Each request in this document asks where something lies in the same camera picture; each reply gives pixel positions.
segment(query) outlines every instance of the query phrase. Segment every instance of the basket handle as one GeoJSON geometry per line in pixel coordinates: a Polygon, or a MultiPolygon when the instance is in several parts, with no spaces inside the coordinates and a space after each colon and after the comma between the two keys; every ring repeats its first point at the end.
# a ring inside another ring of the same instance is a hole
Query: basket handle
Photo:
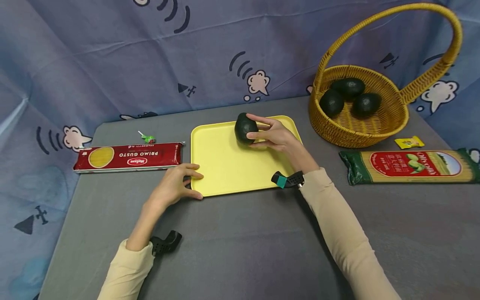
{"type": "Polygon", "coordinates": [[[389,16],[391,14],[403,11],[413,11],[413,10],[428,10],[433,12],[438,12],[439,14],[443,15],[445,18],[448,19],[451,26],[453,27],[453,37],[448,50],[444,53],[442,58],[437,61],[435,65],[429,68],[425,73],[423,73],[420,77],[409,83],[406,87],[404,87],[400,91],[400,96],[403,104],[408,104],[413,102],[418,96],[420,96],[423,91],[428,89],[432,86],[435,82],[437,82],[445,73],[446,71],[452,66],[458,53],[460,52],[460,46],[462,45],[462,26],[460,21],[455,16],[455,14],[449,10],[438,4],[432,3],[413,3],[413,4],[406,4],[397,7],[393,7],[386,11],[380,12],[371,16],[370,18],[358,23],[353,28],[345,32],[338,40],[333,43],[332,46],[327,50],[327,52],[322,57],[320,64],[318,66],[318,71],[315,76],[315,80],[313,81],[313,89],[316,95],[320,93],[320,82],[322,80],[324,71],[327,67],[328,62],[330,61],[331,57],[335,54],[335,52],[340,48],[340,46],[352,35],[357,33],[360,29],[364,28],[365,26],[383,18],[389,16]]]}

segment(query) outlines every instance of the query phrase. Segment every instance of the dark green avocado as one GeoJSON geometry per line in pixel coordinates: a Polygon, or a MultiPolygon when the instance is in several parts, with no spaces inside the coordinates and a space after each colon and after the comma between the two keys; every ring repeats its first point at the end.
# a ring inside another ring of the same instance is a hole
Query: dark green avocado
{"type": "Polygon", "coordinates": [[[352,112],[358,117],[369,117],[380,108],[381,103],[382,97],[379,94],[366,93],[355,98],[352,112]]]}
{"type": "Polygon", "coordinates": [[[353,100],[365,91],[365,84],[357,78],[345,78],[333,82],[330,88],[339,92],[345,100],[353,100]]]}
{"type": "Polygon", "coordinates": [[[342,111],[345,101],[339,92],[329,89],[322,96],[319,104],[325,115],[333,118],[342,111]]]}
{"type": "Polygon", "coordinates": [[[247,138],[247,133],[249,132],[258,132],[257,123],[247,118],[247,114],[243,112],[239,114],[235,122],[235,137],[237,137],[237,141],[244,145],[252,144],[255,140],[247,138]]]}

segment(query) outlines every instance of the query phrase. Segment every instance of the teal clip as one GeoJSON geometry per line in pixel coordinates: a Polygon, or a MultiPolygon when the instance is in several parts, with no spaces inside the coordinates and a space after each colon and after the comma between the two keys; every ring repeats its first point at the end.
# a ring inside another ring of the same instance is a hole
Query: teal clip
{"type": "Polygon", "coordinates": [[[281,188],[285,188],[286,183],[287,183],[287,178],[283,176],[279,176],[278,180],[276,181],[276,184],[281,188]]]}

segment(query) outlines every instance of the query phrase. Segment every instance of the wicker basket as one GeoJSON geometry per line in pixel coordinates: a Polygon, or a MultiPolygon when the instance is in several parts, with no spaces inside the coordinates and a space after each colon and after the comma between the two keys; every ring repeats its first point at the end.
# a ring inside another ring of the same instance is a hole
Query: wicker basket
{"type": "Polygon", "coordinates": [[[437,4],[415,3],[391,8],[378,13],[343,34],[324,54],[313,82],[309,103],[310,122],[317,133],[332,144],[346,148],[364,148],[376,144],[402,130],[408,121],[407,104],[413,102],[425,90],[437,82],[454,63],[462,44],[462,28],[454,13],[437,4]],[[353,65],[341,65],[325,69],[337,49],[352,35],[374,21],[396,12],[429,10],[445,16],[453,27],[453,39],[447,52],[437,63],[401,91],[380,73],[353,65]],[[355,77],[363,80],[365,93],[382,96],[380,109],[371,117],[357,118],[351,113],[351,102],[346,102],[342,112],[333,119],[327,117],[319,106],[319,100],[338,79],[355,77]]]}

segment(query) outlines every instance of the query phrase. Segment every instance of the beige sleeve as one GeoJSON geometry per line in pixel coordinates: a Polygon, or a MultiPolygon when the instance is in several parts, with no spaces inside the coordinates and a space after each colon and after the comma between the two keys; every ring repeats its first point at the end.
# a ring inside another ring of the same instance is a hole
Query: beige sleeve
{"type": "Polygon", "coordinates": [[[140,251],[130,251],[124,240],[110,263],[107,278],[98,300],[136,300],[140,288],[153,266],[153,245],[150,242],[140,251]]]}
{"type": "Polygon", "coordinates": [[[317,217],[320,230],[338,267],[358,300],[400,299],[350,206],[336,189],[325,169],[304,175],[300,188],[317,217]]]}

